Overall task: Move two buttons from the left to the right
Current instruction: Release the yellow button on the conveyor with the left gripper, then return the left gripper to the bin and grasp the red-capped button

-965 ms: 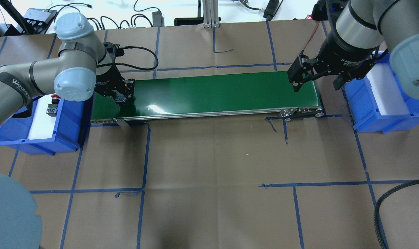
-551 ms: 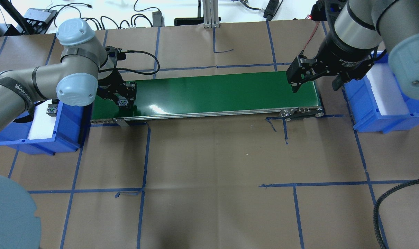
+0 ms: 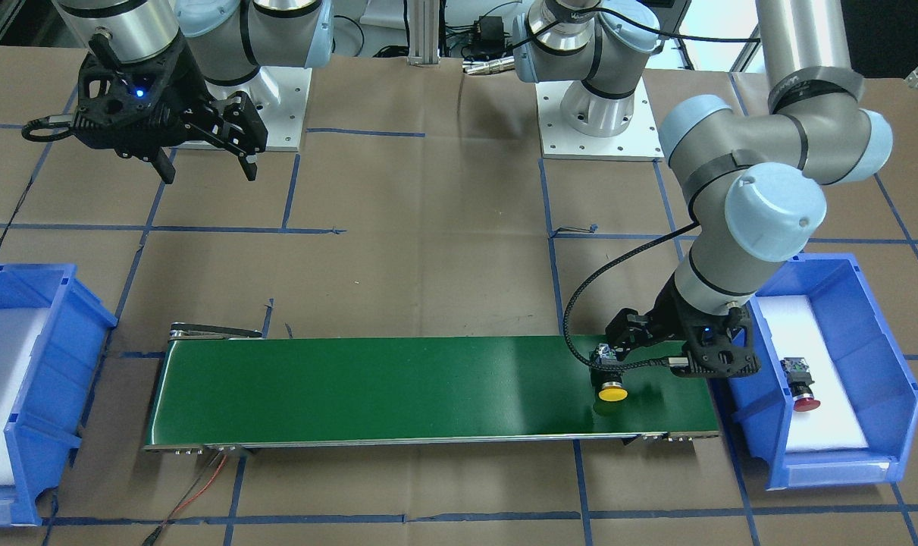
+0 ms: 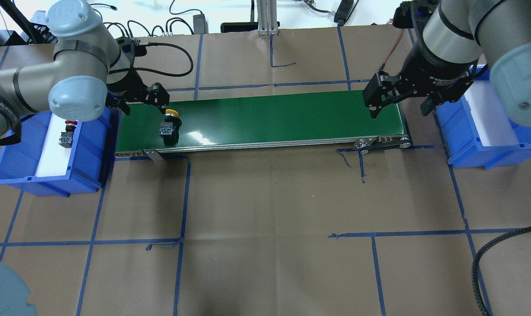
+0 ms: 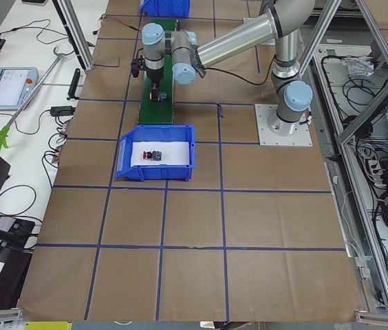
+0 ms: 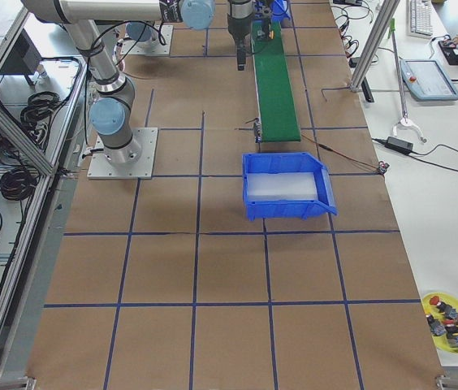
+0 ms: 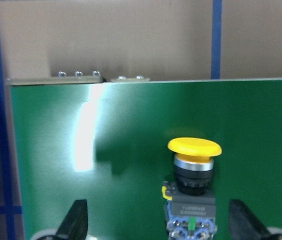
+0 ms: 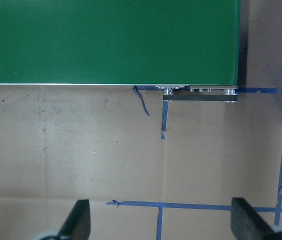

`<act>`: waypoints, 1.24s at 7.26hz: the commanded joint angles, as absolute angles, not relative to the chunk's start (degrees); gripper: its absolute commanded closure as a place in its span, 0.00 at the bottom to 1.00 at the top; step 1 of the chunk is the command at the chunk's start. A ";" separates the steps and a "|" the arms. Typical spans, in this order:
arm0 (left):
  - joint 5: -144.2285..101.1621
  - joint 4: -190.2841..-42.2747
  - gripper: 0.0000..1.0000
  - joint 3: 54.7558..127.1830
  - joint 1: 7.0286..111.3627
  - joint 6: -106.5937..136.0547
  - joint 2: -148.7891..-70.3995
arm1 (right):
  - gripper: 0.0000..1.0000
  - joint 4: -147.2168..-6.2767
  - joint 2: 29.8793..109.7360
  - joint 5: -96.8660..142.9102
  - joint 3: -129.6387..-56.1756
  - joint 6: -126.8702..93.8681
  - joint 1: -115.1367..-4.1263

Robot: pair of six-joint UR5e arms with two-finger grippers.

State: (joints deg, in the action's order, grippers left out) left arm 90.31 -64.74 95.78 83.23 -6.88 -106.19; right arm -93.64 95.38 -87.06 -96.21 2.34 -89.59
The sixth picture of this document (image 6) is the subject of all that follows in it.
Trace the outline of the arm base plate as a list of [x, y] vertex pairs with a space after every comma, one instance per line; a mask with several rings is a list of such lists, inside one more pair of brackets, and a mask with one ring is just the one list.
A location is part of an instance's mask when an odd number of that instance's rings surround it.
[[148, 39], [137, 42], [131, 53], [149, 57], [169, 56], [172, 33], [173, 27], [171, 25], [163, 25], [161, 30], [153, 30]]
[[133, 128], [131, 142], [122, 149], [109, 149], [97, 138], [87, 177], [91, 180], [150, 180], [158, 143], [157, 128]]

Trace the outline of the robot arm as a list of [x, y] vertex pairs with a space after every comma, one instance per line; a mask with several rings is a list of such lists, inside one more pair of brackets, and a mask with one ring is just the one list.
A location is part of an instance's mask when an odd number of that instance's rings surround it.
[[194, 30], [208, 28], [214, 1], [24, 1], [38, 19], [63, 24], [76, 49], [89, 63], [101, 98], [92, 104], [89, 119], [100, 137], [106, 159], [133, 163], [142, 146], [130, 128], [135, 98], [133, 83], [119, 70], [104, 46], [95, 22], [184, 23]]
[[254, 20], [261, 24], [270, 24], [274, 15], [274, 0], [255, 0]]

